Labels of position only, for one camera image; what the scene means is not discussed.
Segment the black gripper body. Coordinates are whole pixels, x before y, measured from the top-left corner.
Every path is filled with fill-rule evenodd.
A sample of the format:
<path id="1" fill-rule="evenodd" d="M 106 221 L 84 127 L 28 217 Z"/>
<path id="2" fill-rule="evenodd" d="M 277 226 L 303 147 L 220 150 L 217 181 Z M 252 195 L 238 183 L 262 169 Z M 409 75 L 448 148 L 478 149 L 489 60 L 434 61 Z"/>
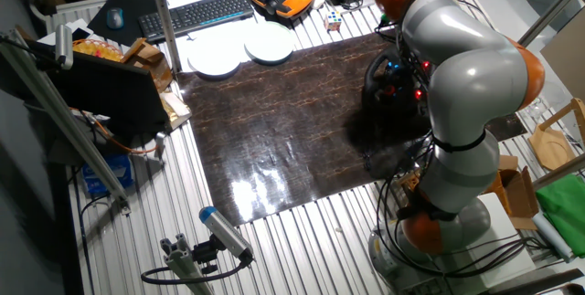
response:
<path id="1" fill-rule="evenodd" d="M 400 23 L 381 20 L 377 25 L 377 34 L 382 39 L 394 44 L 399 53 L 406 52 L 407 44 L 404 40 Z"/>

